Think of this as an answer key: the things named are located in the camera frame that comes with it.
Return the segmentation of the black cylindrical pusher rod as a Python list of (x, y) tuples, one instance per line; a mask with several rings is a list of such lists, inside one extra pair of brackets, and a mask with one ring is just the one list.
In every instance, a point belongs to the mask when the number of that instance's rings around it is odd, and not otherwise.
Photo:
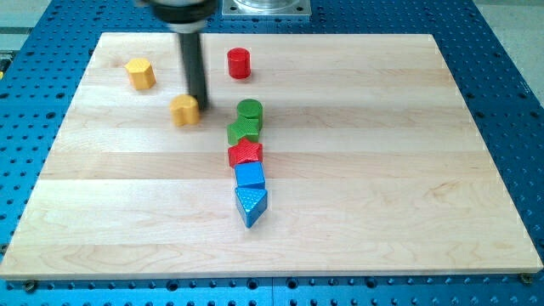
[(196, 99), (198, 108), (205, 110), (208, 107), (208, 95), (201, 36), (198, 32), (179, 33), (178, 39), (188, 93)]

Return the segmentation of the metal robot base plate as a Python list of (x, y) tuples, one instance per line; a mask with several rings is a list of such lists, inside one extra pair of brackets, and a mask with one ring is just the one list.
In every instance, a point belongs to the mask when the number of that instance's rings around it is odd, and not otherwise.
[(307, 16), (311, 15), (310, 0), (223, 0), (222, 15), (242, 16)]

